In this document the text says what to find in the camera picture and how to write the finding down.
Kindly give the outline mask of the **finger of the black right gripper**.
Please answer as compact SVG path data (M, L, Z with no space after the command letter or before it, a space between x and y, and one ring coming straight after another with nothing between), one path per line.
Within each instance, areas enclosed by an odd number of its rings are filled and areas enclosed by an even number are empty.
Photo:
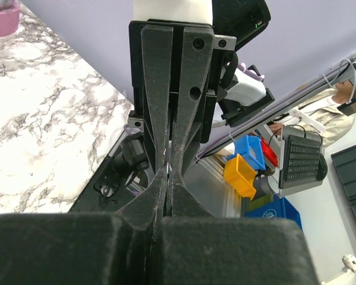
M206 25L175 25L174 35L174 46L182 53L171 166L172 176L179 177L192 163L202 140L214 32Z
M173 28L147 24L141 33L144 83L155 147L155 168L164 166L169 122Z

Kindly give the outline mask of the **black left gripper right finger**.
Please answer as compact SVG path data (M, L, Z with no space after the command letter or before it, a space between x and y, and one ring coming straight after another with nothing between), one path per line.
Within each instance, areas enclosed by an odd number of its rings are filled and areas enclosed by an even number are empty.
M318 284L302 230L283 218L189 216L182 178L169 185L159 284Z

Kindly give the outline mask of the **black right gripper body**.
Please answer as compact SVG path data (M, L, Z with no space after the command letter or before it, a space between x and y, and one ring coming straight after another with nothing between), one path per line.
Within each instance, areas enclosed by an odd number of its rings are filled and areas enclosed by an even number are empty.
M150 115L147 105L147 97L144 83L144 62L142 58L142 29L147 25L159 25L169 26L173 28L173 44L171 48L171 70L170 70L170 89L169 89L169 118L176 114L177 99L179 89L179 72L180 72L180 49L174 46L175 25L206 25L198 23L185 23L174 22L166 20L148 20L148 21L131 21L129 24L129 45L131 53L131 73L132 73L132 87L133 87L133 99L135 110L130 117L134 120L142 119L143 123L141 128L145 135L153 138L153 132L151 127ZM211 133L212 117L215 110L215 102L219 85L221 82L221 70L225 64L225 60L231 57L231 53L236 48L237 39L234 36L220 35L214 33L213 53L211 59L211 66L208 74L208 85L205 96L204 116L203 116L203 128L202 128L202 140L206 143L209 140Z

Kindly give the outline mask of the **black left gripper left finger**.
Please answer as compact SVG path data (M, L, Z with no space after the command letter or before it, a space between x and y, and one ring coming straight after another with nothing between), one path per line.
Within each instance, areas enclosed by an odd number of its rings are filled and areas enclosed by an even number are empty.
M162 284L167 178L115 213L0 214L0 284Z

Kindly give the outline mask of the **silver keyring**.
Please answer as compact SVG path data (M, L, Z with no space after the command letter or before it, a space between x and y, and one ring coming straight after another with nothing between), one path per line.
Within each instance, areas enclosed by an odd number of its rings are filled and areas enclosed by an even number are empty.
M168 179L170 178L171 172L172 172L171 164L170 163L166 163L166 173L167 173L167 178Z

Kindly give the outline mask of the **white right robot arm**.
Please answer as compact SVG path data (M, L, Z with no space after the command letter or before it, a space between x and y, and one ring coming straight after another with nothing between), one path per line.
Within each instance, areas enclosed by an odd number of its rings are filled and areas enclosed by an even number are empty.
M153 171L185 173L209 140L216 105L237 126L273 101L237 51L271 20L265 1L134 1L129 23L132 123Z

